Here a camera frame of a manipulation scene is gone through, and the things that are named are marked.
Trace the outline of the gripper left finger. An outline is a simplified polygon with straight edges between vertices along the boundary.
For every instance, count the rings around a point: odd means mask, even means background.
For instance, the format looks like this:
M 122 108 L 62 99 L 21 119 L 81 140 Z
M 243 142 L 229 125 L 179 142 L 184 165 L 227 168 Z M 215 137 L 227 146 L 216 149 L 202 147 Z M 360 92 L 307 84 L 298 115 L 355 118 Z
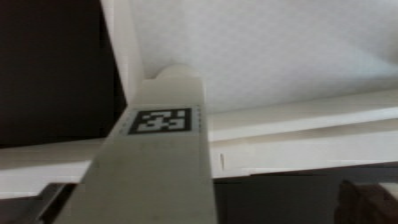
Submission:
M 60 210 L 64 208 L 71 193 L 74 191 L 74 183 L 49 183 L 39 196 L 39 208 L 35 210 L 32 224 L 53 224 Z

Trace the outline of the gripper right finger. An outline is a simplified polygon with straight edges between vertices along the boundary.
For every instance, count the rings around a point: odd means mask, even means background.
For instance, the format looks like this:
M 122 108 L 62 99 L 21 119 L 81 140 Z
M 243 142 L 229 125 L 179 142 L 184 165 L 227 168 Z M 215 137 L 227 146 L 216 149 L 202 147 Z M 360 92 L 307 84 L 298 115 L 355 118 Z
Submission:
M 398 198 L 378 183 L 341 182 L 335 224 L 398 224 Z

